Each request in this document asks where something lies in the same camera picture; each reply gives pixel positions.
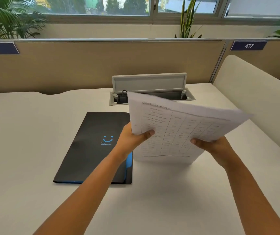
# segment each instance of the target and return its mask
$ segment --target left hand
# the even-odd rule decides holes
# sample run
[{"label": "left hand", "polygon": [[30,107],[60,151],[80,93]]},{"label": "left hand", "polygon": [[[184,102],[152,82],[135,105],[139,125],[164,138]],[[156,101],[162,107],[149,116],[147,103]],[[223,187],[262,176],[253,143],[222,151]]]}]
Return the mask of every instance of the left hand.
[{"label": "left hand", "polygon": [[128,154],[154,134],[154,130],[149,130],[143,134],[134,135],[131,132],[131,123],[129,122],[122,129],[119,139],[112,152],[123,162],[126,160]]}]

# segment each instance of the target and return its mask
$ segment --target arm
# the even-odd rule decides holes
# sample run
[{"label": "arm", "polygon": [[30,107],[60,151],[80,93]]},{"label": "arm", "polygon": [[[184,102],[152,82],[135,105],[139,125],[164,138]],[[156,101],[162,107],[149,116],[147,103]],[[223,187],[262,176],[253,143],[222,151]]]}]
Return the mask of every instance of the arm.
[{"label": "arm", "polygon": [[89,177],[61,204],[33,235],[81,235],[87,229],[112,179],[128,154],[150,138],[154,131],[140,135],[131,132],[128,123],[122,130],[110,154],[95,168]]},{"label": "arm", "polygon": [[280,218],[227,139],[191,142],[211,153],[225,169],[246,235],[280,235]]}]

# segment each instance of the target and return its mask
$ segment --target forearm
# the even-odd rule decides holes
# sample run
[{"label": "forearm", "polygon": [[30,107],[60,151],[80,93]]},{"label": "forearm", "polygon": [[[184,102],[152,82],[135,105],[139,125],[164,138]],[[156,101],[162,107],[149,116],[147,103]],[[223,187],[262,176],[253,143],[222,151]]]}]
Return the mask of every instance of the forearm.
[{"label": "forearm", "polygon": [[111,152],[34,235],[83,234],[121,163],[115,152]]},{"label": "forearm", "polygon": [[280,235],[280,218],[245,165],[225,170],[246,235]]}]

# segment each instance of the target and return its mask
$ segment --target paper document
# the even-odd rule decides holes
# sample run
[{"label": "paper document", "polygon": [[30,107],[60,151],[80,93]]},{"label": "paper document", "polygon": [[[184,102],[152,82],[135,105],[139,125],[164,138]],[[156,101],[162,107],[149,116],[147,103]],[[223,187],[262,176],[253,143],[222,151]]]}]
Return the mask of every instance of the paper document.
[{"label": "paper document", "polygon": [[155,134],[134,151],[135,159],[152,156],[189,157],[193,162],[204,150],[190,139],[213,141],[245,122],[250,114],[174,102],[128,92],[132,132],[153,129]]}]

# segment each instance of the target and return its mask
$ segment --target open lid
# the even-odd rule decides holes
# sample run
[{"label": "open lid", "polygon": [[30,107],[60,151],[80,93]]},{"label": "open lid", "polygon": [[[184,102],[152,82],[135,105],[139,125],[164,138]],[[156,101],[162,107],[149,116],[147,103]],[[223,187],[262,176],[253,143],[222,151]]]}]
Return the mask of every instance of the open lid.
[{"label": "open lid", "polygon": [[133,92],[184,90],[187,73],[163,73],[112,76],[113,91]]}]

